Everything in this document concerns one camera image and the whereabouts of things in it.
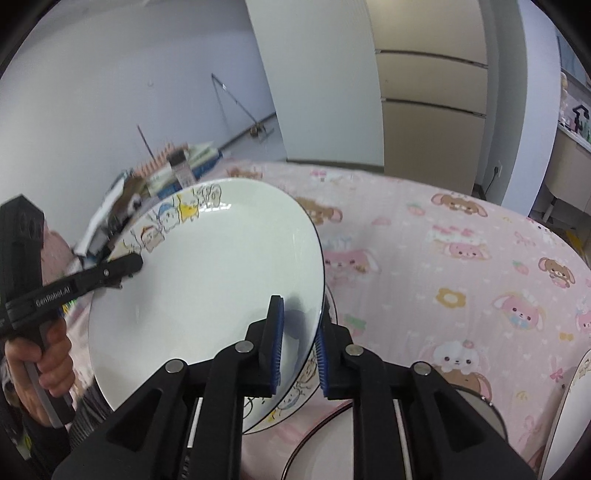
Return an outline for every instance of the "floor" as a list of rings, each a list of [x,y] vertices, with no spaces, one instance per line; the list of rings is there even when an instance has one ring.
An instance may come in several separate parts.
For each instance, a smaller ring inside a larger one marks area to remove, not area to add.
[[[262,132],[258,138],[252,138],[248,133],[237,139],[222,150],[224,158],[239,158],[254,161],[285,161],[287,152],[283,144],[283,137],[277,117],[264,122],[268,137]]]

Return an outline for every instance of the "ceramic plate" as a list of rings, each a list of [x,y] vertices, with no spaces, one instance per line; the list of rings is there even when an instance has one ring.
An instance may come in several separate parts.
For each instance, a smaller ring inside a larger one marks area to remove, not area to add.
[[[121,291],[97,292],[90,312],[91,361],[109,405],[119,407],[171,358],[201,362],[243,339],[281,295],[281,382],[244,429],[269,415],[306,363],[323,307],[322,251],[305,211],[261,181],[205,182],[151,209],[111,258],[128,252],[141,253],[143,269]]]
[[[339,324],[337,318],[335,299],[332,292],[328,288],[325,289],[325,296],[328,300],[329,315],[332,323]],[[277,425],[285,419],[291,417],[296,411],[304,406],[304,404],[314,395],[320,386],[320,378],[318,376],[318,363],[316,361],[316,349],[313,348],[306,360],[300,376],[297,378],[293,386],[290,388],[287,395],[279,402],[279,404],[263,419],[263,421],[256,424],[248,433],[256,433],[261,430],[266,430],[273,425]],[[253,406],[259,403],[269,401],[268,398],[247,398],[244,404],[244,415],[248,415]]]
[[[590,397],[591,350],[581,360],[558,407],[542,457],[541,480],[552,478],[583,436],[591,421]]]
[[[474,392],[457,392],[506,440],[501,415]],[[343,405],[316,426],[291,455],[281,480],[347,480],[353,478],[353,409]]]

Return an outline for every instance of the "cartoon character print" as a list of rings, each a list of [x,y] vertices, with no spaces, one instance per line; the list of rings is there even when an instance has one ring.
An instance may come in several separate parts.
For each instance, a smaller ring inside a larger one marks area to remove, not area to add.
[[[177,198],[181,223],[187,220],[193,221],[199,217],[199,198],[195,189],[185,190],[182,194],[178,194]]]
[[[544,328],[545,311],[527,290],[505,293],[492,304],[518,330]]]
[[[538,222],[531,218],[527,218],[527,221],[531,225],[531,227],[535,229],[538,232],[538,234],[542,237],[542,241],[546,245],[554,246],[556,244],[556,242],[554,241],[554,235],[544,225],[540,225]]]
[[[326,278],[332,286],[351,286],[356,279],[379,272],[372,253],[367,249],[352,249],[350,239],[326,243],[323,255]]]
[[[358,179],[355,173],[345,174],[342,171],[330,171],[320,168],[310,170],[310,178],[320,183],[331,182],[334,185],[339,185],[344,181],[355,181]]]
[[[142,231],[139,235],[139,240],[141,241],[144,248],[148,252],[152,253],[154,248],[164,242],[164,235],[155,225],[147,225],[142,228]]]
[[[228,177],[233,179],[251,179],[251,180],[260,180],[262,179],[262,172],[256,171],[249,171],[249,170],[241,170],[238,167],[232,167],[226,170]]]
[[[156,213],[156,220],[165,232],[171,231],[181,223],[181,216],[178,208],[175,206],[175,197],[172,197],[172,203],[162,202]]]
[[[476,202],[461,197],[454,197],[447,193],[438,193],[431,198],[435,205],[443,205],[455,212],[464,212],[466,215],[477,213],[481,217],[487,217],[486,210]]]
[[[312,349],[311,355],[306,361],[300,376],[291,387],[289,393],[281,400],[277,408],[269,414],[268,421],[274,421],[281,417],[281,414],[293,407],[295,407],[301,397],[307,396],[313,390],[313,380],[318,371],[318,363],[316,361],[316,351]]]
[[[429,232],[428,239],[433,242],[439,252],[448,257],[462,260],[489,260],[491,258],[486,242],[468,228],[459,229],[455,226],[434,225]]]
[[[432,358],[428,358],[427,361],[431,362],[435,370],[449,383],[469,388],[492,400],[491,383],[480,373],[488,370],[488,363],[473,342],[453,340],[431,347],[429,352]]]
[[[127,254],[139,254],[142,251],[142,246],[139,244],[133,231],[130,231],[131,237],[124,238],[121,242],[117,243],[117,246],[111,254],[112,258],[120,258]]]
[[[584,333],[591,337],[591,309],[587,305],[587,298],[577,302],[575,322],[579,333]]]
[[[556,260],[551,258],[540,258],[538,267],[542,272],[548,272],[552,282],[560,288],[569,288],[570,284],[574,285],[574,275],[568,267],[559,264]]]
[[[217,184],[204,185],[194,191],[198,201],[199,208],[217,208],[222,199],[222,188]]]
[[[338,208],[324,207],[304,197],[296,197],[296,202],[306,211],[314,225],[320,226],[325,220],[333,223],[340,223],[343,220],[343,212]]]

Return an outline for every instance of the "baseboard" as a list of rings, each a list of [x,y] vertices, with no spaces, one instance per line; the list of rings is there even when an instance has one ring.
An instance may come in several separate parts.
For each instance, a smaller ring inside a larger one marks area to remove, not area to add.
[[[371,173],[384,174],[384,167],[380,165],[367,165],[365,163],[349,163],[324,160],[298,160],[296,158],[288,158],[287,161],[301,165],[320,165],[322,167],[348,168],[349,170],[363,170]]]

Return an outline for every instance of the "cartoon bear print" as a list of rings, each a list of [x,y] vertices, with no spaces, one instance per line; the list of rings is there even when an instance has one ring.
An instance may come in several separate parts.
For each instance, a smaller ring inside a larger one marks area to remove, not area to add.
[[[505,293],[492,304],[518,330],[544,328],[545,311],[527,290]]]
[[[262,173],[259,171],[249,171],[249,170],[241,170],[238,167],[232,167],[226,170],[228,177],[233,179],[251,179],[251,180],[260,180],[262,179]]]
[[[324,207],[304,197],[296,197],[296,202],[302,206],[316,226],[324,224],[325,220],[333,223],[340,223],[343,220],[343,212],[338,208]]]
[[[486,242],[468,228],[434,225],[429,232],[428,240],[433,242],[440,253],[448,257],[461,260],[489,260],[491,258]]]
[[[447,193],[438,193],[431,198],[435,205],[443,205],[455,212],[464,212],[466,215],[478,214],[481,217],[487,217],[486,210],[476,202],[461,197],[454,197]]]
[[[492,400],[491,383],[479,370],[487,369],[484,354],[470,340],[453,340],[436,346],[429,360],[435,370],[453,385],[468,388]]]
[[[552,282],[560,288],[569,288],[574,285],[574,275],[568,267],[559,264],[556,260],[542,257],[538,262],[538,267],[542,272],[548,272]]]

